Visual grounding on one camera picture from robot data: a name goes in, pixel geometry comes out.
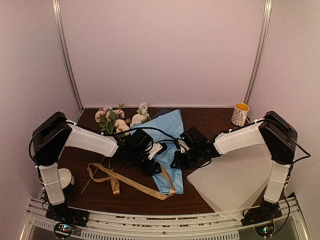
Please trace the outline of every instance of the white wall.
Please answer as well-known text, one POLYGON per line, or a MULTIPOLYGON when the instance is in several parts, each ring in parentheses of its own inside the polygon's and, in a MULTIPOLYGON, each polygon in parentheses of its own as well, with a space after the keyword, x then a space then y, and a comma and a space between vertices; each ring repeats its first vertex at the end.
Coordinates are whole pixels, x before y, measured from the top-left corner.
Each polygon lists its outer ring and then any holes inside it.
POLYGON ((245 98, 264 0, 64 0, 60 5, 85 107, 144 101, 230 107, 245 98))
POLYGON ((18 238, 31 196, 40 192, 28 143, 55 111, 78 115, 50 0, 0 4, 0 239, 18 238))
POLYGON ((312 154, 294 166, 289 188, 297 194, 313 240, 319 239, 320 219, 319 67, 320 2, 275 0, 250 112, 258 118, 275 110, 312 154))

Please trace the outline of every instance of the light blue fabric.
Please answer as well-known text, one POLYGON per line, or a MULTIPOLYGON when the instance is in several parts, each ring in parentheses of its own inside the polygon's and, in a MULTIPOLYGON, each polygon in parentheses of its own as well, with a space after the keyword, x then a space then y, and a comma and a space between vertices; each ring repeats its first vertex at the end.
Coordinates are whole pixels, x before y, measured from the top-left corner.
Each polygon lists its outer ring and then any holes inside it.
MULTIPOLYGON (((180 137, 180 134, 184 132, 184 124, 182 122, 180 110, 175 110, 165 115, 161 115, 156 119, 136 125, 133 128, 135 127, 153 127, 161 129, 175 138, 180 137)), ((168 136, 156 130, 144 129, 144 131, 153 138, 154 142, 170 139, 168 136)), ((174 160, 175 151, 177 150, 177 148, 173 142, 166 141, 165 143, 167 145, 167 150, 161 154, 155 155, 154 159, 156 162, 160 163, 168 172, 173 182, 176 194, 183 194, 184 182, 182 178, 182 171, 180 169, 174 169, 170 167, 171 162, 174 160)), ((156 174, 152 177, 159 191, 163 194, 168 194, 170 185, 166 181, 166 179, 161 174, 156 174)))

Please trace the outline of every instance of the wooden table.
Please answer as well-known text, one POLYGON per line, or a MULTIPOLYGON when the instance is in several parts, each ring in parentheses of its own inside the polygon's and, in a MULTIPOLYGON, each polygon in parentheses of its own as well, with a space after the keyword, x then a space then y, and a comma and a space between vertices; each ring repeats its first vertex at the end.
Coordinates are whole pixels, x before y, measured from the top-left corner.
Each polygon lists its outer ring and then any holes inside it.
MULTIPOLYGON (((136 108, 125 108, 125 117, 132 117, 136 110, 136 108)), ((149 113, 153 116, 160 110, 160 108, 150 108, 149 113)), ((235 128, 231 123, 233 110, 230 108, 180 108, 180 110, 184 129, 196 126, 208 139, 222 130, 235 128)), ((96 111, 97 109, 86 109, 78 123, 99 131, 99 125, 95 122, 96 111)), ((187 176, 192 172, 191 169, 183 171, 184 194, 176 194, 164 201, 121 182, 120 195, 113 196, 111 184, 108 181, 103 183, 91 181, 84 193, 80 194, 90 178, 87 172, 88 164, 100 163, 102 159, 102 155, 94 152, 73 147, 64 149, 59 161, 59 168, 70 169, 75 179, 73 190, 66 195, 70 207, 137 215, 181 215, 213 212, 193 185, 188 182, 187 176)), ((109 166, 109 160, 109 158, 104 160, 105 167, 109 166)), ((153 178, 144 175, 138 167, 133 167, 130 163, 121 167, 121 163, 115 159, 110 160, 110 165, 116 173, 157 190, 153 178)), ((98 171, 95 177, 105 176, 105 173, 98 171)))

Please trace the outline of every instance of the pink flower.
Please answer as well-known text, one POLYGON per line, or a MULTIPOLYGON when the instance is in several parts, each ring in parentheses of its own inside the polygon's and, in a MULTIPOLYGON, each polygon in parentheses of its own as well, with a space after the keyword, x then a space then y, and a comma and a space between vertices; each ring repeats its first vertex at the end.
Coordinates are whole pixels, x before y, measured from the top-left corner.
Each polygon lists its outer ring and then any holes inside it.
POLYGON ((101 115, 104 115, 104 114, 106 114, 106 112, 105 112, 104 110, 97 111, 97 112, 95 113, 95 116, 94 116, 95 121, 96 121, 97 123, 100 123, 100 117, 101 117, 101 115))
POLYGON ((119 118, 124 118, 125 117, 125 112, 122 111, 120 108, 119 109, 116 109, 116 110, 113 110, 114 113, 116 113, 118 115, 119 118))
POLYGON ((104 108, 103 108, 103 110, 106 112, 108 109, 110 109, 110 110, 112 110, 112 107, 110 107, 110 106, 105 106, 104 108))
POLYGON ((116 127, 116 132, 121 133, 127 130, 130 130, 130 127, 126 124, 126 122, 122 119, 118 119, 115 121, 114 126, 116 127))
POLYGON ((108 120, 108 122, 111 121, 111 119, 109 119, 109 115, 110 115, 110 111, 108 111, 108 112, 105 114, 105 118, 108 120))
POLYGON ((126 124, 125 120, 122 120, 122 119, 117 119, 117 120, 115 120, 114 126, 115 126, 115 127, 118 127, 118 126, 120 126, 120 125, 127 125, 127 124, 126 124))

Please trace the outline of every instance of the stick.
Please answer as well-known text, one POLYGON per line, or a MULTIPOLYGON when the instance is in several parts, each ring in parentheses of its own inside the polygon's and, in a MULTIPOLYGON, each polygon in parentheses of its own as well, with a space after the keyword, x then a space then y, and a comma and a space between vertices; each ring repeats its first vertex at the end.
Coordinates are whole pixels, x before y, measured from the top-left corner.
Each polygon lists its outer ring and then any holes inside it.
MULTIPOLYGON (((102 161, 100 162, 100 164, 102 165, 102 163, 104 162, 104 160, 105 160, 105 156, 102 158, 102 161)), ((98 168, 96 168, 96 170, 94 171, 94 173, 93 173, 93 176, 96 174, 96 172, 98 171, 98 168)), ((90 179, 89 179, 89 181, 86 183, 86 185, 84 186, 84 188, 83 188, 83 190, 82 190, 82 192, 80 193, 80 194, 83 194, 84 193, 84 191, 86 190, 86 188, 88 187, 88 185, 89 185, 89 183, 91 182, 91 177, 90 177, 90 179)))

